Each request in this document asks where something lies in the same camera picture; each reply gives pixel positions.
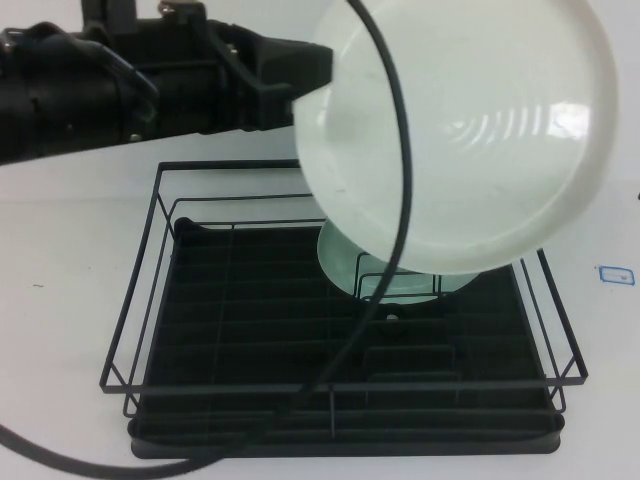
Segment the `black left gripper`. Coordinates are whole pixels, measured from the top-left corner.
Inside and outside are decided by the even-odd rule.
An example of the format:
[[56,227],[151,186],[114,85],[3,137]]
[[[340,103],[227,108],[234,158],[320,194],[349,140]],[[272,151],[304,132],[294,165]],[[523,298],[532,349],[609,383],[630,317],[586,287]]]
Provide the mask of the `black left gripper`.
[[144,76],[159,93],[146,140],[289,127],[293,99],[332,80],[332,49],[261,37],[254,50],[257,78],[265,85],[284,87],[254,91],[216,50],[205,49],[206,40],[185,23],[144,22]]

